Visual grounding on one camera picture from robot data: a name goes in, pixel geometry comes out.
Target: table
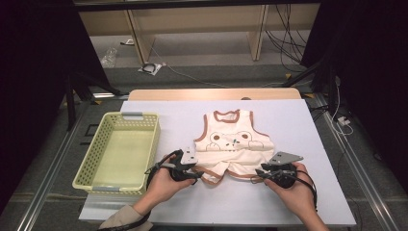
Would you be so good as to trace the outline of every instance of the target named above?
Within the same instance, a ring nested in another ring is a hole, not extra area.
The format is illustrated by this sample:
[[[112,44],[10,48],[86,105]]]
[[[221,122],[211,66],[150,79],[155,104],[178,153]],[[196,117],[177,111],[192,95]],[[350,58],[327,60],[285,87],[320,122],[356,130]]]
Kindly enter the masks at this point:
[[[173,100],[177,94],[179,100]],[[252,100],[240,100],[243,97]],[[270,135],[276,145],[275,152],[287,151],[305,158],[303,163],[318,187],[318,209],[323,221],[330,226],[355,225],[308,108],[295,89],[134,90],[121,111],[160,115],[162,133],[156,156],[159,161],[173,149],[193,145],[192,140],[202,132],[204,112],[237,107],[254,112],[255,129]],[[101,221],[136,200],[134,196],[89,194],[80,219]],[[301,224],[264,184],[252,185],[229,176],[216,187],[198,181],[157,206],[149,220],[169,225],[276,227]]]

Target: person's left hand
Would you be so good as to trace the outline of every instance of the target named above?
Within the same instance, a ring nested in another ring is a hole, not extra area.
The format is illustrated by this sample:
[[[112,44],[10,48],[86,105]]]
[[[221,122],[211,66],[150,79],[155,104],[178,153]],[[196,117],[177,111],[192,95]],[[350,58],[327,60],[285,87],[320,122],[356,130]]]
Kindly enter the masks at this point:
[[[160,168],[156,174],[153,176],[152,181],[147,188],[147,192],[142,196],[142,198],[133,205],[133,208],[142,216],[146,215],[151,211],[156,205],[168,201],[177,192],[183,190],[189,185],[195,182],[194,179],[188,179],[184,181],[174,181],[170,172],[167,168]]]

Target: metal rail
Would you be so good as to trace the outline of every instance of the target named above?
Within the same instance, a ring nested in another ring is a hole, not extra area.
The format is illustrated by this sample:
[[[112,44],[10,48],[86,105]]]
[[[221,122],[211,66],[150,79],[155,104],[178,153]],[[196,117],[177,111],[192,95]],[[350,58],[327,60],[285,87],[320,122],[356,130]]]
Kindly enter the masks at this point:
[[[326,105],[323,96],[320,93],[316,94],[316,99],[319,106]],[[398,231],[400,230],[397,223],[395,222],[393,215],[390,212],[387,204],[381,197],[377,188],[372,184],[372,181],[361,164],[359,158],[351,147],[345,135],[341,135],[333,130],[331,126],[332,116],[329,113],[324,114],[324,118],[329,125],[333,136],[337,140],[340,148],[344,152],[344,156],[347,159],[347,162],[356,177],[363,193],[365,194],[367,201],[369,202],[372,210],[378,218],[383,230]]]
[[[24,213],[24,216],[22,217],[22,221],[18,225],[18,228],[17,228],[18,231],[23,231],[23,230],[29,231],[33,228],[36,222],[36,219],[39,215],[39,212],[41,211],[42,205],[44,204],[44,201],[47,198],[48,192],[50,191],[58,175],[58,172],[60,171],[65,155],[68,152],[69,147],[72,144],[72,140],[75,137],[76,131],[78,129],[78,125],[80,124],[82,117],[84,115],[84,112],[88,108],[88,105],[89,105],[88,102],[81,104],[80,110],[78,110],[79,111],[78,119],[73,124],[72,129],[66,132],[64,140],[59,150],[57,151],[57,154],[55,155],[55,158],[53,162],[51,163],[50,168],[48,169],[47,173],[45,174],[44,179],[39,185],[39,188],[36,194],[34,195],[28,209]]]

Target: cabinet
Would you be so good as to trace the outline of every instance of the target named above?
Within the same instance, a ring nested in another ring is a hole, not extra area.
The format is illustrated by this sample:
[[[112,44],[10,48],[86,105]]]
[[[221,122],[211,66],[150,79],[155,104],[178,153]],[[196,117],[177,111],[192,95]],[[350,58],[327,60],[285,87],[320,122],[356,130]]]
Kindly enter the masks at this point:
[[[286,7],[255,5],[149,9],[80,13],[80,16],[90,36],[131,35],[141,64],[149,59],[155,35],[208,32],[246,32],[252,60],[257,61],[263,32],[286,30],[279,15],[284,16]],[[319,4],[291,5],[291,30],[311,30],[318,10]]]

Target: plastic basket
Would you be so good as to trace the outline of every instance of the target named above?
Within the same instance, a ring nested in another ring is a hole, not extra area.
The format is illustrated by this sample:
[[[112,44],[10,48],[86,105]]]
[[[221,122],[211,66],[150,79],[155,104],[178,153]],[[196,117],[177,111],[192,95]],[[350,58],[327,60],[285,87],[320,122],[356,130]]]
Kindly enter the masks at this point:
[[[72,186],[88,193],[144,194],[145,171],[154,164],[159,116],[106,113]]]

